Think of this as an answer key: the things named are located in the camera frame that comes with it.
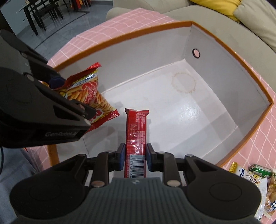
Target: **cushion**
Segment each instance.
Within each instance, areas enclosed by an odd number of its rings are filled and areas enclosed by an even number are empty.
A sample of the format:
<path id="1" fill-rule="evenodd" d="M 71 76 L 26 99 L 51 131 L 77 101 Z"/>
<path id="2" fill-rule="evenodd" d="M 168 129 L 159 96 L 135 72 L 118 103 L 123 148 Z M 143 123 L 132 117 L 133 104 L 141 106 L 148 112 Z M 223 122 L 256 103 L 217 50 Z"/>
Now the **cushion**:
<path id="1" fill-rule="evenodd" d="M 192 2 L 216 10 L 223 15 L 228 16 L 230 19 L 239 21 L 233 16 L 234 10 L 239 6 L 241 0 L 191 0 Z"/>
<path id="2" fill-rule="evenodd" d="M 242 0 L 234 15 L 276 52 L 276 9 L 266 0 Z"/>
<path id="3" fill-rule="evenodd" d="M 175 9 L 191 5 L 190 0 L 114 0 L 113 8 L 126 9 L 143 8 L 160 13 L 166 13 Z"/>

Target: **table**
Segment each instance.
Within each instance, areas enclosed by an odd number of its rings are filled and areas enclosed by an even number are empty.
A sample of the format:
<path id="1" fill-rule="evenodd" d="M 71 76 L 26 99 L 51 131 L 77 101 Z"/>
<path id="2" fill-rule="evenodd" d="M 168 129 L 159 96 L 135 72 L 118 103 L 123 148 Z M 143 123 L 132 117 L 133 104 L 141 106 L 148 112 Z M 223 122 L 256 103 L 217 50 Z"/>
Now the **table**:
<path id="1" fill-rule="evenodd" d="M 128 13 L 122 14 L 111 20 L 108 20 L 96 27 L 93 27 L 73 39 L 71 39 L 64 47 L 62 47 L 49 61 L 48 65 L 57 67 L 68 58 L 79 54 L 86 49 L 99 45 L 111 38 L 119 37 L 123 34 L 140 30 L 149 26 L 156 26 L 165 23 L 173 23 L 176 20 L 162 15 L 158 12 L 153 12 L 145 9 L 135 9 Z M 266 81 L 249 65 L 245 60 L 244 62 L 255 73 L 256 77 L 261 81 L 269 95 L 274 100 L 276 94 Z M 48 148 L 49 161 L 52 164 L 56 159 L 53 154 L 57 155 L 56 149 L 51 146 Z M 268 168 L 276 168 L 276 106 L 273 105 L 268 112 L 265 119 L 249 141 L 222 167 L 226 170 L 229 169 L 232 162 L 237 162 L 241 166 L 248 168 L 249 165 L 259 164 Z M 276 219 L 276 212 L 272 216 L 273 220 Z M 261 222 L 263 224 L 271 224 L 273 220 L 263 217 Z"/>

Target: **barcode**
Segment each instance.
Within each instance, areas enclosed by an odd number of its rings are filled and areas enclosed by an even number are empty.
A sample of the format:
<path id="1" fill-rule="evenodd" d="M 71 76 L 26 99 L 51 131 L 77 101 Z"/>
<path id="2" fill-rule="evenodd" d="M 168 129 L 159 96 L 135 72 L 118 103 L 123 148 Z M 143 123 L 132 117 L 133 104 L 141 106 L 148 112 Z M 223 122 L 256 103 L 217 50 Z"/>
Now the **barcode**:
<path id="1" fill-rule="evenodd" d="M 129 156 L 129 178 L 143 178 L 145 171 L 145 156 Z"/>

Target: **snack bag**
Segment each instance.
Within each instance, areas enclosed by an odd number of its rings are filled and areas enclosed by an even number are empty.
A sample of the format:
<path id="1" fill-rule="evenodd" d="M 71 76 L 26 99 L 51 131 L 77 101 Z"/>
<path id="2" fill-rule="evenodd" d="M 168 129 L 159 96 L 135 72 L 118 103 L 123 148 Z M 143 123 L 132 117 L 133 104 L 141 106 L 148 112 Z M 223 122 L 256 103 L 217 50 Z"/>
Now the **snack bag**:
<path id="1" fill-rule="evenodd" d="M 90 119 L 91 127 L 88 131 L 119 116 L 118 111 L 98 91 L 98 67 L 100 66 L 99 63 L 91 65 L 86 70 L 70 76 L 62 87 L 55 89 L 63 97 L 78 100 L 97 110 L 96 115 Z"/>
<path id="2" fill-rule="evenodd" d="M 268 218 L 271 218 L 273 213 L 276 210 L 276 173 L 273 170 L 272 177 L 268 186 L 266 194 L 266 203 L 265 203 L 265 212 L 264 215 Z"/>
<path id="3" fill-rule="evenodd" d="M 259 182 L 262 179 L 258 175 L 254 174 L 251 171 L 246 170 L 242 166 L 238 165 L 236 162 L 233 162 L 231 164 L 231 166 L 229 168 L 229 172 L 234 173 L 244 179 L 247 179 L 250 182 L 252 182 L 253 184 L 256 184 L 257 182 Z"/>
<path id="4" fill-rule="evenodd" d="M 267 190 L 267 177 L 261 178 L 260 176 L 256 175 L 255 173 L 246 170 L 242 166 L 240 166 L 238 163 L 233 162 L 229 168 L 230 173 L 234 173 L 244 179 L 249 180 L 253 184 L 255 184 L 261 193 L 261 203 L 254 215 L 254 217 L 260 221 L 262 219 L 262 214 L 265 209 L 265 201 L 266 201 L 266 190 Z"/>
<path id="5" fill-rule="evenodd" d="M 252 166 L 249 167 L 249 171 L 253 172 L 254 174 L 257 174 L 260 177 L 267 177 L 271 178 L 272 176 L 272 170 L 268 169 L 266 167 L 253 164 Z"/>

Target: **dining chair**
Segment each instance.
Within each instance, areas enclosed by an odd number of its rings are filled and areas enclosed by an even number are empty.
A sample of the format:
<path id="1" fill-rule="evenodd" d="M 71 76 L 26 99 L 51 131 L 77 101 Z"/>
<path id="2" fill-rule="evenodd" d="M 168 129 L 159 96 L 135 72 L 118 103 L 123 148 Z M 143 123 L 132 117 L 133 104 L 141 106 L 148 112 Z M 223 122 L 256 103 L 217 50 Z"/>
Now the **dining chair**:
<path id="1" fill-rule="evenodd" d="M 53 20 L 57 19 L 58 16 L 63 19 L 57 1 L 58 0 L 29 0 L 33 16 L 37 21 L 38 26 L 43 28 L 44 31 L 46 31 L 45 24 L 42 20 L 44 15 L 49 14 Z"/>

